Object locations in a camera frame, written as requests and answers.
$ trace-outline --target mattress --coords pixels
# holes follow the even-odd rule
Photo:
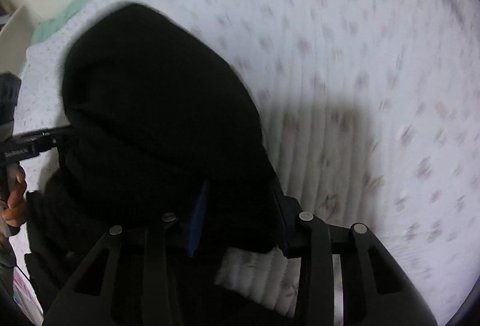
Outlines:
[[[123,1],[90,0],[28,49],[16,132],[65,124],[65,51]],[[231,64],[284,192],[328,223],[366,223],[444,325],[480,274],[479,1],[128,1],[158,9]],[[54,152],[26,161],[29,189],[55,163]],[[22,236],[14,245],[28,251]],[[230,249],[216,283],[292,316],[298,281],[299,260],[278,249]],[[338,325],[341,304],[337,273]]]

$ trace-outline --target silver screw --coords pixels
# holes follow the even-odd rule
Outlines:
[[[314,215],[311,212],[302,211],[301,213],[299,213],[298,217],[304,222],[310,222],[311,220],[313,220]]]
[[[365,226],[363,223],[357,223],[353,226],[353,229],[355,232],[358,234],[365,234],[367,232],[367,226]]]
[[[177,216],[173,212],[167,212],[166,214],[162,215],[162,220],[165,223],[173,222],[175,219],[177,219]]]
[[[121,233],[122,233],[122,227],[119,225],[116,225],[110,228],[111,235],[119,235]]]

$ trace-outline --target bed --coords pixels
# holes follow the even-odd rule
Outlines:
[[[450,320],[480,275],[479,0],[77,0],[37,28],[16,132],[66,122],[65,51],[124,1],[158,9],[227,60],[284,192],[328,223],[369,225],[438,323]],[[54,163],[25,163],[30,189]],[[28,251],[24,237],[15,246]],[[278,250],[230,249],[216,283],[292,316],[298,279],[299,261]],[[337,273],[337,324],[341,304]]]

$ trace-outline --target black garment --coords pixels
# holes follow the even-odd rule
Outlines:
[[[189,274],[192,260],[176,265],[191,266],[179,271],[190,276],[179,286],[197,292],[200,308],[213,311],[205,300],[220,289],[213,271],[226,247],[268,252],[275,244],[267,197],[275,173],[241,81],[203,43],[133,4],[73,45],[62,96],[75,137],[60,151],[61,170],[45,194],[27,198],[32,254],[25,260],[44,310],[109,226],[142,226],[165,212],[181,216],[207,179],[205,232],[216,256],[195,264],[209,273]],[[253,305],[233,293],[219,296],[228,297],[227,308]]]

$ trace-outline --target black fabric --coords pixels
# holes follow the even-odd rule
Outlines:
[[[201,315],[222,324],[242,308],[253,311],[213,285],[227,246],[268,252],[275,244],[267,197],[275,173],[258,112],[230,66],[161,14],[133,4],[76,41],[62,96],[75,136],[59,152],[61,170],[45,194],[27,197],[32,253],[25,260],[44,311],[109,226],[181,216],[205,179],[202,243],[210,255],[200,250],[199,263],[172,255],[182,302],[195,324],[203,324]],[[215,303],[225,306],[218,316]]]

